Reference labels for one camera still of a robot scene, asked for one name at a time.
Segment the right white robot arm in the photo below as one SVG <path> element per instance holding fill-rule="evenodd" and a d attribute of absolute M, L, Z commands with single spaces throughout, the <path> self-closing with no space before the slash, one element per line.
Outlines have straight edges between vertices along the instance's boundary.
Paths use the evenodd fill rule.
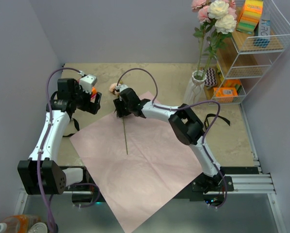
<path fill-rule="evenodd" d="M 179 107 L 172 107 L 155 104 L 149 99 L 140 99 L 136 92 L 126 85 L 116 86 L 115 91 L 119 94 L 113 101 L 118 117 L 133 114 L 136 117 L 169 123 L 176 138 L 188 146 L 198 159 L 203 174 L 207 176 L 207 188 L 216 191 L 223 185 L 224 174 L 207 145 L 204 125 L 190 106 L 182 104 Z"/>

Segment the pink rose stem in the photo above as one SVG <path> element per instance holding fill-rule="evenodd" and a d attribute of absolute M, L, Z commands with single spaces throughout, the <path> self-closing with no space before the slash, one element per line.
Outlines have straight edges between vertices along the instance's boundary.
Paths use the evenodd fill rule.
<path fill-rule="evenodd" d="M 215 0 L 213 5 L 214 9 L 212 10 L 212 15 L 215 16 L 216 22 L 210 30 L 211 34 L 208 37 L 209 39 L 213 38 L 211 41 L 208 41 L 209 46 L 214 45 L 214 49 L 216 50 L 215 56 L 212 59 L 216 57 L 218 49 L 222 49 L 226 46 L 224 40 L 232 36 L 237 26 L 237 14 L 235 2 L 233 0 Z"/>
<path fill-rule="evenodd" d="M 193 12 L 197 13 L 197 17 L 200 23 L 200 27 L 199 28 L 195 28 L 195 32 L 194 32 L 194 37 L 198 38 L 199 40 L 199 51 L 200 51 L 200 58 L 198 61 L 198 65 L 197 65 L 197 71 L 201 71 L 200 69 L 200 64 L 201 64 L 201 56 L 202 56 L 202 52 L 203 52 L 203 45 L 204 45 L 204 40 L 206 37 L 206 34 L 208 32 L 210 32 L 210 30 L 213 28 L 216 20 L 215 20 L 215 16 L 212 15 L 213 13 L 213 5 L 214 2 L 210 1 L 210 0 L 193 0 L 192 4 L 191 4 L 191 9 Z M 209 66 L 209 63 L 211 61 L 211 59 L 215 56 L 215 52 L 216 50 L 214 49 L 214 45 L 210 45 L 208 49 L 206 49 L 206 51 L 208 51 L 208 60 L 206 63 L 205 68 L 207 68 Z M 200 74 L 196 74 L 195 78 L 198 80 L 201 80 L 204 78 L 204 74 L 200 75 Z"/>

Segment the peach rose stem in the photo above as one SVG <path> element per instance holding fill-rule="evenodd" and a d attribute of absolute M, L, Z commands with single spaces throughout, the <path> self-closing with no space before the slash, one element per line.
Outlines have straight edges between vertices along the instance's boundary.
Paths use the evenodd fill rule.
<path fill-rule="evenodd" d="M 113 95 L 118 95 L 119 92 L 115 89 L 117 87 L 116 83 L 112 83 L 109 87 L 109 91 L 113 94 Z M 128 151 L 128 142 L 127 142 L 127 133 L 126 133 L 126 125 L 125 125 L 125 119 L 122 118 L 122 124 L 123 124 L 123 130 L 124 130 L 124 140 L 125 140 L 125 149 L 126 149 L 126 154 L 129 154 Z"/>

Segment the white rose stem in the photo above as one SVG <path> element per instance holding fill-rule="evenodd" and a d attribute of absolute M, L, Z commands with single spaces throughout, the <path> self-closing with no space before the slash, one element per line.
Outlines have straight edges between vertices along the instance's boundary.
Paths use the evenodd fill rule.
<path fill-rule="evenodd" d="M 209 43 L 205 49 L 200 50 L 207 56 L 204 71 L 209 68 L 212 59 L 216 57 L 217 51 L 227 47 L 225 40 L 230 38 L 232 32 L 236 29 L 236 10 L 230 6 L 231 3 L 230 0 L 215 0 L 212 2 L 206 0 L 198 11 L 202 39 Z"/>

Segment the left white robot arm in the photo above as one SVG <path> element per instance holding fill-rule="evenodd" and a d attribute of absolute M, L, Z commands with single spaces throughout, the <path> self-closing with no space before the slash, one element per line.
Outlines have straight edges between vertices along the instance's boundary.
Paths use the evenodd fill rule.
<path fill-rule="evenodd" d="M 17 170 L 29 195 L 39 195 L 40 188 L 46 195 L 62 194 L 74 185 L 78 190 L 90 186 L 90 178 L 82 168 L 62 168 L 57 165 L 58 151 L 64 132 L 73 113 L 79 109 L 95 115 L 100 109 L 102 94 L 94 92 L 97 78 L 86 75 L 79 80 L 59 79 L 57 91 L 46 107 L 46 120 L 40 138 L 28 160 L 18 163 Z"/>

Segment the pink wrapping paper sheet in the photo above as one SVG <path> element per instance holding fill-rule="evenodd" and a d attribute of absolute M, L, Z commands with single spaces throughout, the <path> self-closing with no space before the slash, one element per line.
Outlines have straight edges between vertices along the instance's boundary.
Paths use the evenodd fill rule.
<path fill-rule="evenodd" d="M 97 116 L 76 112 L 81 130 L 71 138 L 77 154 L 99 186 L 123 231 L 131 233 L 202 171 L 189 147 L 171 127 L 154 119 L 122 119 L 110 102 Z"/>

